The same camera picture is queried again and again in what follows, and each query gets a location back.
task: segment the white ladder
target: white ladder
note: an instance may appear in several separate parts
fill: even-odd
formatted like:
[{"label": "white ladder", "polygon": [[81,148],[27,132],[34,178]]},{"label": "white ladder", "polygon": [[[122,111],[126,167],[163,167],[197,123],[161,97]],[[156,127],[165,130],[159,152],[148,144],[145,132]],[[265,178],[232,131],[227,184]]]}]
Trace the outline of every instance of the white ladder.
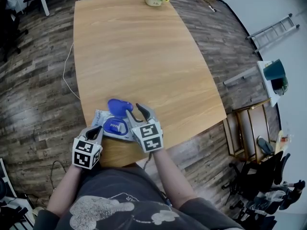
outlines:
[{"label": "white ladder", "polygon": [[[258,43],[258,48],[254,51],[254,53],[257,53],[259,50],[261,50],[265,46],[271,44],[272,42],[275,42],[278,38],[284,36],[285,34],[289,33],[290,31],[292,31],[296,28],[299,28],[299,24],[294,25],[293,21],[291,20],[291,17],[292,17],[292,14],[290,13],[290,14],[288,14],[288,16],[282,18],[280,21],[263,28],[260,31],[257,31],[256,33],[254,33],[252,35],[247,36],[245,39],[251,39],[252,38],[254,41],[256,41]],[[289,20],[289,23],[291,24],[291,27],[289,29],[286,29],[286,27],[284,26],[283,21],[285,21],[285,20]],[[279,24],[281,24],[283,29],[284,29],[284,31],[281,34],[279,34],[274,28],[274,26],[277,26]],[[269,39],[269,37],[266,34],[266,31],[268,31],[270,29],[273,29],[276,32],[277,37],[275,37],[273,39]],[[260,34],[264,34],[266,36],[266,38],[268,39],[267,43],[265,43],[263,45],[260,44],[260,42],[257,39],[257,36],[259,36]]]}]

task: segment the gray t-shirt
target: gray t-shirt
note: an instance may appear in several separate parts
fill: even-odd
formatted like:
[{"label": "gray t-shirt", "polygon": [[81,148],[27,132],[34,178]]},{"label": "gray t-shirt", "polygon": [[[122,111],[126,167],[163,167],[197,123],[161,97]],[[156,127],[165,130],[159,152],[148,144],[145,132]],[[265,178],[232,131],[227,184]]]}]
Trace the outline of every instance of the gray t-shirt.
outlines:
[{"label": "gray t-shirt", "polygon": [[61,218],[41,210],[34,230],[242,229],[210,202],[196,198],[179,210],[140,168],[112,168],[88,175]]}]

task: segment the teal container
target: teal container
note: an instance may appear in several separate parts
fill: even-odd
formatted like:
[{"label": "teal container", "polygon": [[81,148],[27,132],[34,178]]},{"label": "teal container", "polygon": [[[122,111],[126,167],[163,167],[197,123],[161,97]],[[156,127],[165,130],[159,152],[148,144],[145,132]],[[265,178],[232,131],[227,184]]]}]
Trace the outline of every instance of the teal container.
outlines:
[{"label": "teal container", "polygon": [[263,69],[266,80],[282,79],[286,76],[282,62],[278,59]]}]

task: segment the blue object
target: blue object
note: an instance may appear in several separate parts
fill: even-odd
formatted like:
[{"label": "blue object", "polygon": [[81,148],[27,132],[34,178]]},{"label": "blue object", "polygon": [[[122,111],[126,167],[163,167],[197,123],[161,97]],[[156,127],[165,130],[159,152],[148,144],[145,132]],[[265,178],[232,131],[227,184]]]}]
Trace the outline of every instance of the blue object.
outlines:
[{"label": "blue object", "polygon": [[[125,131],[120,132],[120,124],[123,124],[125,126]],[[111,117],[104,123],[104,131],[107,133],[116,134],[119,136],[124,136],[128,133],[128,127],[124,120],[117,117]]]},{"label": "blue object", "polygon": [[126,110],[133,110],[133,105],[130,102],[126,102],[118,99],[110,99],[107,102],[107,106],[112,115],[116,117],[127,117]]},{"label": "blue object", "polygon": [[283,79],[286,76],[283,64],[279,59],[265,67],[263,69],[263,74],[268,81],[274,79]]}]

